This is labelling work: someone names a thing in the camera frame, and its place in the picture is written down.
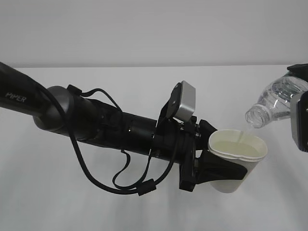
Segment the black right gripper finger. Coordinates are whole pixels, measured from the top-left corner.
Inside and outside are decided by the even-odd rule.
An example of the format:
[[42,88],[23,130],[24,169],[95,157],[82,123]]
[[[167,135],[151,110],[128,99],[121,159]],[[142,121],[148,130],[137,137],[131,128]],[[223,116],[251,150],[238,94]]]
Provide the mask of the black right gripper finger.
[[295,64],[287,67],[287,70],[291,72],[295,77],[304,81],[308,81],[308,64]]

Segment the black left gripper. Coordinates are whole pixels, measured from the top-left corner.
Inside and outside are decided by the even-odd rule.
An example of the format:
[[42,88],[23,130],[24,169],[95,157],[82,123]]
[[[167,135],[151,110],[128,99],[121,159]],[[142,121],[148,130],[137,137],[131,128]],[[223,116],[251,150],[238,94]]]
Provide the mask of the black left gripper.
[[[199,122],[199,140],[197,117],[192,116],[187,122],[178,122],[173,118],[161,117],[154,134],[151,155],[168,161],[166,170],[156,179],[155,185],[161,183],[170,173],[175,163],[179,164],[179,189],[192,192],[196,184],[216,180],[243,180],[248,170],[240,165],[227,161],[211,153],[208,141],[217,129],[206,120]],[[198,149],[204,149],[195,167],[196,143]]]

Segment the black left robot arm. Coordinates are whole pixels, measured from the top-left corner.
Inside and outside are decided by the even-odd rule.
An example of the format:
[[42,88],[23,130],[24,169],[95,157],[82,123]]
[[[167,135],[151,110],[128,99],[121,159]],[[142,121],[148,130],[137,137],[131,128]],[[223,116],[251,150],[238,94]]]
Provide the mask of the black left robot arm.
[[[154,191],[170,172],[174,163],[180,166],[179,188],[193,191],[195,185],[215,180],[242,180],[247,169],[224,160],[209,151],[208,141],[215,128],[197,120],[195,88],[182,81],[176,84],[159,119],[125,113],[116,102],[110,104],[92,99],[98,92],[67,88],[45,88],[31,77],[6,65],[0,65],[0,105],[12,111],[31,115],[42,130],[68,136],[79,164],[95,186],[119,195],[144,195]],[[78,143],[120,150],[168,161],[156,180],[143,174],[130,186],[109,187],[97,181],[88,170]]]

